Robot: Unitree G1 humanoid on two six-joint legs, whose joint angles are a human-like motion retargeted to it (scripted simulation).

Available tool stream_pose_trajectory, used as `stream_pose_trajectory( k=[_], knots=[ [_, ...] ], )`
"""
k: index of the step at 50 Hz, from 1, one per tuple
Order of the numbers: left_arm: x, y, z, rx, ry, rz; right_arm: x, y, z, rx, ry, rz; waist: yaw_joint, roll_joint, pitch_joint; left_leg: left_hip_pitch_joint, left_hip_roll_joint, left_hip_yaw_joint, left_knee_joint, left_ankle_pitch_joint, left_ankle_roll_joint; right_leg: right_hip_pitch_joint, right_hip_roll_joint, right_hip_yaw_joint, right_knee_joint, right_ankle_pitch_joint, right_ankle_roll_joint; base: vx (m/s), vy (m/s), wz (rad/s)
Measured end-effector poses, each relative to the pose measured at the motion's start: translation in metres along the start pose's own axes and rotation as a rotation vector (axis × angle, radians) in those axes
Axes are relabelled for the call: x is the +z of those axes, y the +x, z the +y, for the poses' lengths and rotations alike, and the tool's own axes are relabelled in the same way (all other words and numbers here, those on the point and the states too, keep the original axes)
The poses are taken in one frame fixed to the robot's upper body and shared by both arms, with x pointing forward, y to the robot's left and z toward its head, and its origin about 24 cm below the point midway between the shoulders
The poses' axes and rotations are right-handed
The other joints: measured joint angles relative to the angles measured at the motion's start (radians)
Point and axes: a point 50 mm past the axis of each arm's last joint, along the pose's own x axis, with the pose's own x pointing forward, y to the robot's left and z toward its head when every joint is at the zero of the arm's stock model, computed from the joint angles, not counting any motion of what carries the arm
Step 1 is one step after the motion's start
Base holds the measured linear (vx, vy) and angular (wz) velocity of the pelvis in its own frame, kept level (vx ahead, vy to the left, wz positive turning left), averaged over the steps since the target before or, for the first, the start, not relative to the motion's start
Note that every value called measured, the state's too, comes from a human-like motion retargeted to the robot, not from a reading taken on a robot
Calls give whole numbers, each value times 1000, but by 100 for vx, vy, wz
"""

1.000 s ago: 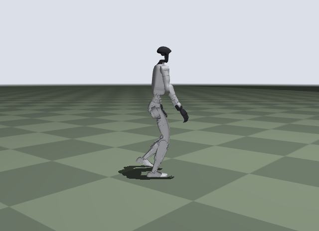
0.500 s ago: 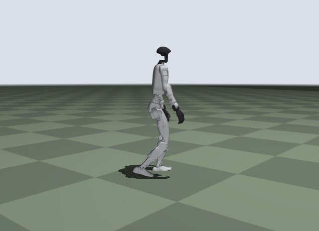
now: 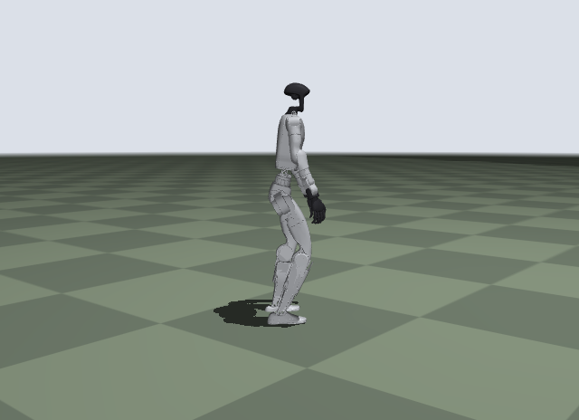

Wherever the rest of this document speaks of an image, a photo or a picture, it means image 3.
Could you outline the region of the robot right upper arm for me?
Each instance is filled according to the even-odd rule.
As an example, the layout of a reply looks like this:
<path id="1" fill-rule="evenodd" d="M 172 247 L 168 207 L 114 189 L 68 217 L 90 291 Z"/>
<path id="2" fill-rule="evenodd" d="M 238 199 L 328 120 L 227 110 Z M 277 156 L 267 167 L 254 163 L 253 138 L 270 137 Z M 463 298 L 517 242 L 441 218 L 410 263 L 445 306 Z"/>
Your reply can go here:
<path id="1" fill-rule="evenodd" d="M 301 118 L 300 117 L 287 117 L 285 124 L 286 124 L 286 130 L 288 131 L 288 134 L 289 134 L 289 149 L 290 149 L 291 161 L 292 161 L 292 163 L 297 165 L 298 164 L 297 152 L 301 150 L 300 149 L 300 145 L 301 145 Z"/>

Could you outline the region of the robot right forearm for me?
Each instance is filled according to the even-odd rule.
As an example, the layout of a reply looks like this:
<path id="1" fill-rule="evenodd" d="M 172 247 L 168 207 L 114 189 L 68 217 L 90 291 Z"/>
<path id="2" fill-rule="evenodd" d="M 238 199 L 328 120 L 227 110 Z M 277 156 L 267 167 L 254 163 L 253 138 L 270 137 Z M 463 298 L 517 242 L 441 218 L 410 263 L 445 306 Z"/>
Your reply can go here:
<path id="1" fill-rule="evenodd" d="M 299 173 L 301 183 L 302 183 L 303 187 L 305 188 L 305 193 L 306 193 L 306 189 L 309 188 L 311 191 L 311 194 L 313 196 L 315 196 L 318 193 L 318 189 L 315 186 L 315 181 L 314 181 L 314 179 L 309 171 L 307 154 L 303 150 L 298 151 L 297 152 L 297 160 L 298 160 L 298 166 L 297 166 L 296 170 L 297 170 L 297 173 Z"/>

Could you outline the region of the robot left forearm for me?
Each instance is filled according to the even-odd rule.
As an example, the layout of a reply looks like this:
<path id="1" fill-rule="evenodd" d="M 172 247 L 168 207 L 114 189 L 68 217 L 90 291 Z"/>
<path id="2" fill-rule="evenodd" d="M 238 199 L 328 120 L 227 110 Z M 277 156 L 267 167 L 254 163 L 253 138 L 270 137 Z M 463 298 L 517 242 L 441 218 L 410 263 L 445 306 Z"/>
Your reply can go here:
<path id="1" fill-rule="evenodd" d="M 302 183 L 301 183 L 301 180 L 300 180 L 300 177 L 299 177 L 299 173 L 297 173 L 297 170 L 296 170 L 296 171 L 292 171 L 292 170 L 291 170 L 291 173 L 292 173 L 292 175 L 294 175 L 294 177 L 296 178 L 296 180 L 297 180 L 297 182 L 298 182 L 298 186 L 300 187 L 302 194 L 303 194 L 303 195 L 306 195 L 306 193 L 305 193 L 305 188 L 303 187 L 303 185 L 302 185 Z"/>

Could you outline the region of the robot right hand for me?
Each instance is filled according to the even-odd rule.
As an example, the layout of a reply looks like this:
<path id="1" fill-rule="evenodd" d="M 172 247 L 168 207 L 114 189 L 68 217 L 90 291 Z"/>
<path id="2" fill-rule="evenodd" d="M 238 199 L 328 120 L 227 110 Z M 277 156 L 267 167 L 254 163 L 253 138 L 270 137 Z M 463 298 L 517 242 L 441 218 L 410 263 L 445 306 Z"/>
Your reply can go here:
<path id="1" fill-rule="evenodd" d="M 312 224 L 320 224 L 322 221 L 324 221 L 326 215 L 326 207 L 324 206 L 324 204 L 322 203 L 322 201 L 318 198 L 319 197 L 319 193 L 317 193 L 315 196 L 313 196 L 311 194 L 311 191 L 309 188 L 306 189 L 306 194 L 308 196 L 308 199 L 311 199 L 311 207 L 312 207 L 312 211 L 313 211 L 313 215 L 314 215 L 314 220 L 312 222 Z"/>

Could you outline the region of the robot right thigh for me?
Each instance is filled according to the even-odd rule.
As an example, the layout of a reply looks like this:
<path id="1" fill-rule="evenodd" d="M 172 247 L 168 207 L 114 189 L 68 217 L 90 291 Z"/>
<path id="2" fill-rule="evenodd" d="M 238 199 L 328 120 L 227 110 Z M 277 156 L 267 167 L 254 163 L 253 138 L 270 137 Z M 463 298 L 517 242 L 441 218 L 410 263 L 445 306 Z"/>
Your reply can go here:
<path id="1" fill-rule="evenodd" d="M 291 214 L 287 215 L 288 218 L 285 220 L 288 222 L 287 226 L 293 239 L 299 244 L 299 250 L 292 255 L 291 261 L 293 263 L 297 253 L 304 253 L 308 256 L 309 266 L 311 259 L 311 239 L 306 218 L 299 206 L 290 195 L 283 195 L 281 192 L 274 195 L 271 204 L 279 216 L 291 211 Z"/>

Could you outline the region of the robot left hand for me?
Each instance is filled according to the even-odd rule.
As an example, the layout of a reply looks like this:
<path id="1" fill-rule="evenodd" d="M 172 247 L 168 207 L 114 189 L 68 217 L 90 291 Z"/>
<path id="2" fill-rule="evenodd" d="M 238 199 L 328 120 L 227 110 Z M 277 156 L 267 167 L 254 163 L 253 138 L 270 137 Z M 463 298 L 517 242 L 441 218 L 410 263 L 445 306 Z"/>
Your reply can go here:
<path id="1" fill-rule="evenodd" d="M 304 195 L 304 197 L 308 198 L 307 195 Z M 308 199 L 308 207 L 309 207 L 309 210 L 310 210 L 310 217 L 309 217 L 309 218 L 311 218 L 312 215 L 313 215 L 313 211 L 312 211 L 312 207 L 311 207 L 311 199 L 310 199 L 310 200 Z M 314 216 L 313 216 L 313 218 L 314 218 Z"/>

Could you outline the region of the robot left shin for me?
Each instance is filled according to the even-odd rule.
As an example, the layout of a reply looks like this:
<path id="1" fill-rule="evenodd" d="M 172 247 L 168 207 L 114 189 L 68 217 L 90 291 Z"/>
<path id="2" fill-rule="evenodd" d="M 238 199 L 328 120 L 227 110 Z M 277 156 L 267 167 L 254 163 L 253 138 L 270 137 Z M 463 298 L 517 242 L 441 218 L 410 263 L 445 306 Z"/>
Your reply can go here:
<path id="1" fill-rule="evenodd" d="M 291 265 L 292 265 L 292 261 L 282 262 L 278 258 L 276 258 L 274 275 L 273 275 L 273 279 L 272 279 L 272 282 L 274 282 L 272 307 L 273 307 L 273 304 L 276 304 L 276 306 L 273 308 L 280 306 L 280 301 L 282 299 L 283 292 L 284 292 L 283 285 L 284 285 L 284 282 L 286 281 L 287 275 L 289 274 L 289 270 L 290 270 Z M 278 302 L 278 304 L 277 304 L 277 302 Z"/>

